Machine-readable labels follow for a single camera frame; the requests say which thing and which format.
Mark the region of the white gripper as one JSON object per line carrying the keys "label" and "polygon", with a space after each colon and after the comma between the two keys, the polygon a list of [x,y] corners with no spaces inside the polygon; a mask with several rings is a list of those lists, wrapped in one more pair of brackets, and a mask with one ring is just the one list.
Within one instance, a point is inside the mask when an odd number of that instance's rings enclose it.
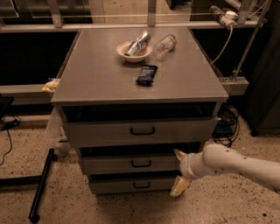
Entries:
{"label": "white gripper", "polygon": [[208,169],[204,164],[202,153],[185,154],[178,149],[175,149],[174,152],[179,160],[179,169],[183,177],[177,176],[175,178],[170,195],[178,197],[190,186],[191,180],[205,177],[208,174]]}

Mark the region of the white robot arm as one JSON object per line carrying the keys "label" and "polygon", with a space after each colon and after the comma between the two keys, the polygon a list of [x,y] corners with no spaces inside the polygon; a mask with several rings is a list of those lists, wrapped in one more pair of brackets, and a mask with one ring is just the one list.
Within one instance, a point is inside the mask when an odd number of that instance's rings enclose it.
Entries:
{"label": "white robot arm", "polygon": [[247,157],[237,150],[217,143],[205,145],[199,153],[184,153],[178,149],[174,152],[181,174],[175,178],[170,192],[172,197],[181,195],[193,180],[229,173],[238,174],[275,193],[280,193],[278,162]]}

